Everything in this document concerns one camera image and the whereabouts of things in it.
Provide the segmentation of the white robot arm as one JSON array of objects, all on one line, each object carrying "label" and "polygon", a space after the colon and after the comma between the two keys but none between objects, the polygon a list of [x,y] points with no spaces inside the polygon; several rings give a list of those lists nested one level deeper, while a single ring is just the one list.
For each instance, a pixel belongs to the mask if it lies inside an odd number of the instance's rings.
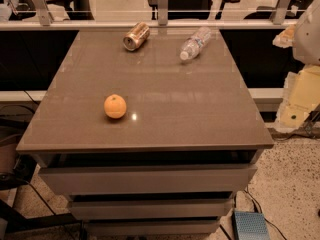
[{"label": "white robot arm", "polygon": [[320,0],[313,0],[295,25],[272,41],[274,46],[293,50],[293,57],[306,65],[320,65]]}]

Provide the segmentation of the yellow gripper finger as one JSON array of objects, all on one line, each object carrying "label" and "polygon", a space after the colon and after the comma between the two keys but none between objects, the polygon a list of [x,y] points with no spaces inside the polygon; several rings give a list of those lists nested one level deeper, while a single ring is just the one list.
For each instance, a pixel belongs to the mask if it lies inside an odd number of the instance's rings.
[{"label": "yellow gripper finger", "polygon": [[272,41],[274,46],[288,48],[293,45],[295,26],[290,25],[279,33]]}]

